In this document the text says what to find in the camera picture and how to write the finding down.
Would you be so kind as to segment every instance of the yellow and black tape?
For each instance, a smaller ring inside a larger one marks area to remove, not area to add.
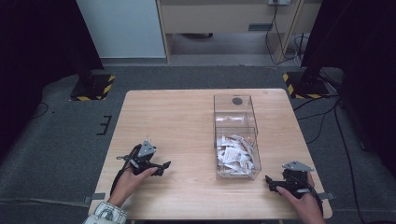
[[[318,99],[322,97],[329,97],[328,94],[299,94],[296,93],[295,89],[293,88],[293,85],[290,82],[289,75],[288,74],[283,74],[283,80],[286,83],[286,87],[288,88],[289,95],[292,99]]]
[[[111,86],[113,85],[113,81],[114,78],[116,78],[116,76],[109,76],[108,77],[108,81],[103,89],[102,94],[99,95],[84,95],[81,94],[79,96],[75,96],[75,97],[70,97],[71,101],[90,101],[90,100],[104,100],[106,99],[108,92],[111,89]]]

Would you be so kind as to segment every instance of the wrist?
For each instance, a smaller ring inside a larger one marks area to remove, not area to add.
[[[111,203],[118,208],[121,208],[122,205],[125,203],[126,199],[124,197],[120,197],[118,195],[111,195],[110,198],[107,200],[108,203]]]

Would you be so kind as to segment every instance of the hand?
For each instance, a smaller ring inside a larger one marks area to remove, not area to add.
[[[308,184],[315,186],[312,175],[308,172]],[[294,207],[301,221],[305,224],[323,224],[326,223],[320,212],[317,200],[311,193],[306,193],[301,199],[295,198],[288,190],[281,187],[276,187],[277,191],[285,197],[289,203]]]
[[[145,170],[140,175],[134,175],[132,167],[128,164],[107,202],[121,207],[122,204],[125,203],[125,200],[134,193],[137,187],[157,170],[157,167],[153,167]]]

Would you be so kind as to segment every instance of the transparent container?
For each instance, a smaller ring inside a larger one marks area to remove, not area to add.
[[[255,179],[262,170],[250,95],[214,96],[217,175]]]

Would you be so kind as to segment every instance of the black cable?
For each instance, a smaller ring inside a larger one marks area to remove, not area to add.
[[[327,97],[319,97],[319,98],[311,99],[311,100],[309,100],[309,101],[297,106],[296,108],[293,109],[293,111],[296,111],[296,110],[300,109],[301,107],[303,107],[304,105],[307,105],[307,104],[309,104],[309,103],[311,103],[313,101],[316,101],[316,100],[319,100],[319,99],[327,99],[327,98],[330,98],[330,97],[338,97],[338,96],[339,95],[328,95]]]
[[[49,105],[47,105],[46,103],[43,103],[43,102],[41,102],[40,104],[41,104],[41,105],[44,105],[44,106],[46,107],[45,111],[44,111],[43,113],[41,113],[40,115],[31,117],[30,119],[37,119],[37,118],[40,118],[41,116],[43,116],[43,115],[45,115],[45,114],[47,113],[47,111],[48,111],[49,108],[50,108]]]
[[[334,109],[334,116],[335,116],[335,122],[337,123],[338,131],[340,132],[341,139],[343,140],[344,150],[346,151],[346,157],[347,157],[347,162],[348,162],[348,166],[349,166],[349,172],[350,172],[350,176],[351,176],[351,180],[352,180],[353,197],[354,197],[356,209],[358,211],[358,215],[359,215],[359,219],[361,220],[361,223],[362,224],[395,224],[396,222],[386,221],[386,220],[384,220],[384,221],[374,221],[374,222],[370,222],[370,223],[366,223],[364,221],[363,215],[361,213],[361,208],[359,206],[358,194],[356,192],[355,175],[354,175],[354,172],[353,172],[352,161],[350,159],[349,150],[347,149],[346,139],[344,137],[343,131],[341,129],[340,122],[338,120],[337,109],[336,108]]]
[[[332,112],[332,110],[334,110],[334,109],[337,107],[339,101],[340,101],[340,99],[338,99],[338,100],[335,102],[334,106],[333,106],[331,109],[329,109],[328,111],[326,111],[326,112],[324,112],[324,113],[312,115],[312,116],[309,116],[309,117],[306,117],[306,118],[301,118],[301,119],[310,119],[310,118],[313,118],[313,117],[315,117],[315,116],[323,115],[322,120],[321,120],[321,122],[320,122],[319,132],[318,132],[317,136],[316,136],[313,140],[306,142],[307,144],[311,144],[311,143],[315,142],[315,141],[320,137],[321,130],[322,130],[322,127],[323,127],[323,121],[324,121],[326,115],[327,115],[328,113]]]
[[[337,123],[338,131],[340,132],[340,134],[341,134],[341,139],[343,140],[344,149],[345,149],[345,151],[346,151],[346,158],[347,158],[347,162],[348,162],[348,165],[349,165],[350,176],[351,176],[351,179],[352,179],[353,197],[354,197],[354,199],[355,199],[356,209],[358,210],[358,214],[359,214],[359,218],[361,219],[361,223],[362,223],[362,224],[365,224],[365,221],[364,221],[363,216],[362,216],[362,214],[361,214],[361,208],[359,207],[359,203],[358,203],[358,195],[357,195],[357,193],[356,193],[355,176],[354,176],[354,174],[353,174],[352,162],[351,162],[351,160],[350,160],[349,151],[348,151],[348,149],[347,149],[347,143],[346,143],[346,140],[345,140],[343,131],[342,131],[342,129],[341,129],[340,122],[339,122],[339,120],[338,120],[337,110],[336,110],[336,109],[334,109],[334,116],[335,116],[335,122]]]
[[[276,26],[277,0],[275,0],[274,2],[275,2],[275,6],[274,6],[275,13],[274,13],[274,17],[273,17],[273,19],[272,19],[272,21],[271,21],[271,26],[270,26],[271,28],[270,28],[270,29],[272,29],[272,27],[275,26],[275,28],[276,28],[276,33],[277,33],[277,36],[278,36],[278,38],[279,38],[280,47],[281,47],[281,50],[282,50],[282,55],[283,55],[284,58],[286,58],[286,60],[283,60],[282,62],[279,62],[279,63],[277,63],[277,62],[274,61],[274,59],[273,59],[273,57],[272,57],[272,54],[271,54],[270,47],[268,46],[268,33],[269,33],[270,29],[268,29],[267,32],[266,32],[266,34],[265,34],[265,45],[267,46],[268,52],[269,52],[269,54],[270,54],[271,61],[272,61],[274,64],[278,65],[278,64],[284,63],[284,62],[286,62],[286,61],[292,60],[292,59],[294,59],[294,57],[288,58],[288,57],[286,57],[285,53],[283,52],[284,50],[283,50],[283,46],[282,46],[282,40],[281,40],[281,38],[280,38],[280,33],[279,33],[279,31],[277,30],[277,26]]]
[[[302,37],[300,40],[300,47],[298,48],[298,51],[297,51],[297,56],[299,57],[301,62],[303,61],[303,59],[301,58],[301,48],[303,47],[303,40],[304,40],[304,33],[302,34]]]
[[[299,106],[298,106],[297,108],[295,108],[294,110],[297,110],[297,109],[301,108],[303,105],[306,105],[306,104],[308,104],[308,103],[311,103],[311,102],[313,102],[313,101],[315,101],[315,100],[317,100],[317,99],[312,99],[312,100],[310,100],[310,101],[308,101],[308,102],[305,102],[304,104],[299,105]],[[396,224],[396,222],[393,222],[393,221],[386,221],[386,220],[384,220],[384,221],[374,221],[374,222],[366,223],[366,222],[364,221],[364,219],[363,219],[363,216],[362,216],[362,214],[361,214],[361,209],[360,209],[360,206],[359,206],[359,202],[358,202],[358,195],[357,195],[357,192],[356,192],[356,183],[355,183],[355,176],[354,176],[354,172],[353,172],[352,162],[351,162],[351,159],[350,159],[349,151],[348,151],[348,149],[347,149],[347,143],[346,143],[346,140],[345,140],[344,134],[343,134],[343,132],[342,132],[341,125],[340,125],[340,122],[339,122],[339,120],[338,120],[338,116],[337,116],[337,109],[336,109],[336,106],[338,105],[338,103],[340,102],[340,100],[341,100],[341,99],[338,99],[338,100],[336,101],[336,103],[334,104],[333,108],[330,109],[329,111],[325,112],[325,113],[320,113],[320,114],[316,114],[316,115],[309,116],[309,117],[306,117],[306,118],[301,118],[301,119],[309,119],[309,118],[313,118],[314,116],[323,115],[323,114],[324,114],[324,116],[323,116],[323,119],[324,119],[324,117],[325,117],[325,115],[326,115],[327,113],[329,113],[330,111],[334,110],[335,121],[336,121],[336,123],[337,123],[338,131],[340,132],[340,135],[341,135],[341,138],[342,138],[342,141],[343,141],[343,145],[344,145],[344,149],[345,149],[345,151],[346,151],[346,157],[347,157],[347,161],[348,161],[349,172],[350,172],[351,180],[352,180],[352,190],[353,190],[354,201],[355,201],[355,204],[356,204],[356,208],[357,208],[357,211],[358,211],[358,214],[359,214],[359,218],[360,218],[360,220],[361,220],[361,223],[362,223],[362,224]]]

